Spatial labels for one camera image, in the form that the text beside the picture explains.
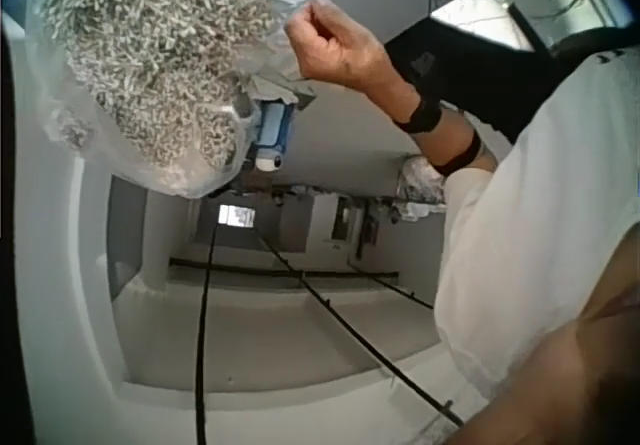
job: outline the white cloth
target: white cloth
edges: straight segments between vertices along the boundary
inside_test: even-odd
[[[485,397],[542,334],[577,317],[640,220],[640,49],[587,59],[495,174],[445,184],[435,319]]]

